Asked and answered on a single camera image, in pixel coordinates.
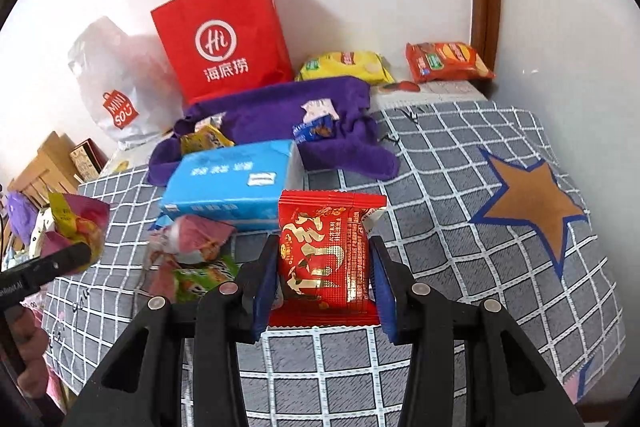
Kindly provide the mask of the person's left hand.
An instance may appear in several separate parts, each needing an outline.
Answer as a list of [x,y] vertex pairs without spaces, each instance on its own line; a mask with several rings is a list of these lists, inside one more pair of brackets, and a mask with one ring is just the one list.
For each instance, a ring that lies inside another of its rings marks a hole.
[[11,332],[17,343],[18,351],[25,363],[25,369],[17,376],[18,387],[29,398],[42,398],[48,387],[49,373],[44,352],[46,352],[48,334],[36,324],[31,309],[18,307],[15,321],[11,324]]

